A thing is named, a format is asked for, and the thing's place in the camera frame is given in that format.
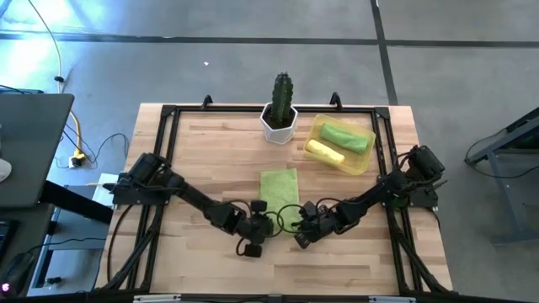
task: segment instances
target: desk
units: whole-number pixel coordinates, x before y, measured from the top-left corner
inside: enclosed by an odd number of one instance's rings
[[[126,169],[143,152],[152,152],[162,104],[142,104]],[[390,107],[397,152],[418,144],[409,107]],[[328,114],[371,128],[361,114]],[[376,153],[367,171],[350,176],[306,159],[302,146],[315,114],[300,114],[296,135],[284,146],[264,138],[259,113],[182,113],[175,142],[173,169],[213,199],[257,199],[259,172],[297,168],[301,202],[322,197],[349,198],[373,186],[379,174]],[[163,151],[168,144],[170,123]],[[122,210],[115,211],[110,235]],[[410,209],[415,245],[431,272],[448,288],[451,281],[440,231],[432,214]],[[122,222],[111,255],[114,274],[133,249],[141,207],[134,206]],[[289,295],[396,295],[398,293],[387,218],[380,205],[344,235],[331,235],[302,250],[292,236],[268,239],[262,258],[238,257],[238,237],[217,230],[202,214],[180,199],[165,208],[152,293],[236,293]],[[408,260],[403,259],[408,284]],[[137,286],[146,259],[141,259]],[[107,258],[101,262],[97,286],[105,284]]]

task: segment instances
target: yellow cable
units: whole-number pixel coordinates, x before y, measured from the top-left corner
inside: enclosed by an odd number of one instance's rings
[[[56,43],[56,38],[52,34],[51,29],[49,29],[49,25],[47,25],[47,22],[45,22],[43,17],[41,17],[40,12],[37,10],[35,5],[32,3],[32,0],[28,0],[28,2],[32,6],[32,8],[35,10],[35,13],[37,13],[37,16],[41,19],[41,22],[43,23],[43,25],[45,26],[45,28],[49,32],[49,35],[51,35],[52,42],[54,42],[54,47],[56,48],[56,55],[58,56],[58,77],[61,77],[60,49],[58,48],[58,44]],[[61,89],[60,89],[61,84],[60,84],[59,81],[56,81],[56,83],[57,83],[58,94],[60,94],[61,93]],[[81,146],[81,129],[80,129],[80,126],[78,124],[77,116],[73,113],[72,110],[69,110],[69,115],[72,117],[73,121],[75,122],[75,131],[77,132],[77,148],[75,149],[74,156],[78,157],[79,159],[84,159],[85,156],[84,156],[84,154],[82,152],[82,149],[81,149],[82,148],[82,146]]]

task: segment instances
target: keyboard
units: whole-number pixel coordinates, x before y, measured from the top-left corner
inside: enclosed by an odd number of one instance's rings
[[[17,221],[0,220],[0,261],[2,261],[6,249],[8,249],[16,228]]]

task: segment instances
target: cactus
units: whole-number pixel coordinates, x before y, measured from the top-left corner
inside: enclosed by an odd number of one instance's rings
[[[290,117],[290,106],[292,103],[292,94],[294,93],[293,88],[292,79],[286,72],[280,73],[275,79],[269,119],[281,128],[288,126],[283,124]]]

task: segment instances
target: potted cactus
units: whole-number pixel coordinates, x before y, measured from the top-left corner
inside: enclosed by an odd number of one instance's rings
[[[286,72],[275,79],[271,103],[264,106],[260,121],[266,140],[276,144],[287,143],[296,130],[297,111],[291,107],[294,85]]]

